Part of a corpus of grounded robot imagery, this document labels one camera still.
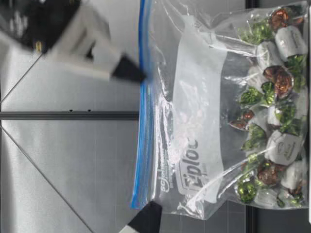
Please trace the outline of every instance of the plastic bag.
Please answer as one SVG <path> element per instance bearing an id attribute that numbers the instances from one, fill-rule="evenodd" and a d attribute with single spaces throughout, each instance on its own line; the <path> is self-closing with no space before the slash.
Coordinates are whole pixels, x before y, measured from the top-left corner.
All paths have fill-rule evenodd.
<path id="1" fill-rule="evenodd" d="M 132 207 L 209 218 L 226 200 L 307 207 L 308 4 L 219 14 L 146 0 Z"/>

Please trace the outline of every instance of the black metal bar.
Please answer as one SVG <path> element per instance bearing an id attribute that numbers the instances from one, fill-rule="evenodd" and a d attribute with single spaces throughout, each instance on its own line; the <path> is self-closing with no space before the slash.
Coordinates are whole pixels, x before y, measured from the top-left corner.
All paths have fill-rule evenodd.
<path id="1" fill-rule="evenodd" d="M 258 0 L 246 0 L 245 2 L 245 8 L 250 9 L 250 8 L 255 8 L 259 7 L 259 1 Z"/>
<path id="2" fill-rule="evenodd" d="M 0 112 L 0 120 L 132 120 L 139 112 Z"/>
<path id="3" fill-rule="evenodd" d="M 245 207 L 245 233 L 257 232 L 257 208 Z"/>

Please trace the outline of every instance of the ziploc logo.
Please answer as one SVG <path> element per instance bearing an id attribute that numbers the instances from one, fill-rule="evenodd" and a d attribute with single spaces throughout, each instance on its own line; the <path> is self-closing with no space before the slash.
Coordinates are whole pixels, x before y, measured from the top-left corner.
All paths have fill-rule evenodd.
<path id="1" fill-rule="evenodd" d="M 208 181 L 205 168 L 197 151 L 198 141 L 189 143 L 185 154 L 176 167 L 178 190 L 181 194 L 195 194 L 200 191 Z"/>

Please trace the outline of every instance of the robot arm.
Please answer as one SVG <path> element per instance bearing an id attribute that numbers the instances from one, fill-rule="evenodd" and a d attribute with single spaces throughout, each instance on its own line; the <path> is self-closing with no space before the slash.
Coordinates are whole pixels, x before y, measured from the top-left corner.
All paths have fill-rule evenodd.
<path id="1" fill-rule="evenodd" d="M 9 36 L 11 41 L 14 39 L 23 47 L 44 53 L 47 59 L 78 74 L 103 80 L 123 79 L 136 83 L 144 80 L 137 65 L 112 45 L 107 22 L 91 6 L 80 0 L 28 2 L 23 6 L 25 10 L 14 11 L 9 22 L 11 30 L 7 32 L 2 27 L 0 39 L 3 37 L 7 41 Z M 105 55 L 106 62 L 100 66 L 87 59 L 95 44 Z"/>

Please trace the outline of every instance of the blue zipper seal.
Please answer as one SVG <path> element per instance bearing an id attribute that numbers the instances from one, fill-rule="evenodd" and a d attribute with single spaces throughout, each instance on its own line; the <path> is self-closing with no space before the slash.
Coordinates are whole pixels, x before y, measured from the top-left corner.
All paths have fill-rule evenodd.
<path id="1" fill-rule="evenodd" d="M 140 87 L 138 152 L 131 204 L 131 207 L 136 209 L 143 208 L 148 202 L 149 178 L 152 165 L 153 105 L 150 93 L 151 88 L 148 87 L 152 78 L 151 57 L 148 49 L 150 6 L 151 0 L 141 0 L 138 24 L 139 66 L 146 71 L 147 79 Z"/>

